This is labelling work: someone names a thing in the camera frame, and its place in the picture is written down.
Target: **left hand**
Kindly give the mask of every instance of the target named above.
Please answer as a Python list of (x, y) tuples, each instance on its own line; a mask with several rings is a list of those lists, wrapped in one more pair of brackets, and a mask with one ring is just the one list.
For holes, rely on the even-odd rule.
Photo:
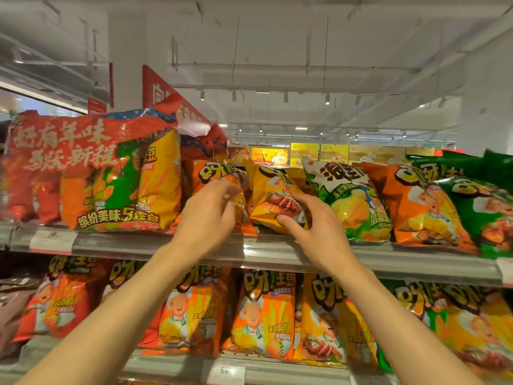
[(194, 264), (219, 249), (234, 229), (232, 197), (240, 192), (230, 181), (210, 181), (185, 204), (171, 245), (178, 246)]

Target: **yellow display poster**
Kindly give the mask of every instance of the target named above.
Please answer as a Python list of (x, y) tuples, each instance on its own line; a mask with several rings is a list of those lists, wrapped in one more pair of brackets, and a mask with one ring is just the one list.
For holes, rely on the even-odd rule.
[(319, 161), (347, 163), (349, 158), (349, 145), (321, 145)]
[(290, 165), (303, 167), (301, 158), (310, 158), (312, 161), (319, 160), (319, 145), (317, 143), (291, 143), (290, 144)]
[(422, 148), (422, 147), (407, 147), (406, 154), (407, 155), (426, 155), (426, 156), (434, 156), (434, 148)]
[(228, 163), (242, 163), (245, 159), (249, 159), (249, 147), (228, 146)]
[(378, 147), (376, 163), (392, 165), (406, 162), (406, 147)]
[(283, 148), (251, 148), (251, 161), (259, 165), (287, 166), (288, 149)]
[(377, 153), (378, 148), (376, 146), (351, 145), (349, 146), (348, 163), (350, 165), (358, 162), (376, 163)]

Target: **ceiling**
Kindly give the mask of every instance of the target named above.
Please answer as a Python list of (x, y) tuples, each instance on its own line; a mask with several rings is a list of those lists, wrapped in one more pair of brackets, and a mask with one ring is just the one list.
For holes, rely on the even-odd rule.
[[(162, 44), (167, 80), (211, 121), (227, 124), (234, 141), (355, 143), (356, 134), (359, 143), (452, 141), (465, 55), (513, 27), (511, 5), (0, 0), (0, 84), (9, 79), (74, 105), (87, 96), (107, 101), (108, 15), (137, 10), (164, 18), (177, 43), (177, 54), (170, 41)], [(25, 50), (23, 64), (13, 48)]]

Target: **white pillar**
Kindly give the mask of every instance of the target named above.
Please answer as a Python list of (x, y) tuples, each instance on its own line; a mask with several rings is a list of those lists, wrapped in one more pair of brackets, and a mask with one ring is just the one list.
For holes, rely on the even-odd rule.
[(108, 16), (109, 61), (114, 85), (113, 111), (142, 107), (144, 64), (167, 80), (171, 37), (158, 13), (112, 12)]
[(513, 154), (513, 31), (469, 54), (457, 148)]

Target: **price tag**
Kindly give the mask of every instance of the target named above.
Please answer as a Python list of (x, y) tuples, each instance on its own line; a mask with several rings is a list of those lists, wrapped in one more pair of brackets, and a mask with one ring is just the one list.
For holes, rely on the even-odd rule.
[(246, 366), (219, 358), (203, 363), (202, 383), (207, 385), (244, 385)]
[(497, 258), (497, 265), (502, 273), (502, 284), (513, 288), (513, 258)]
[(78, 234), (75, 231), (40, 228), (30, 239), (30, 252), (71, 255), (71, 249)]
[(385, 376), (360, 376), (351, 374), (351, 385), (395, 385), (396, 382)]

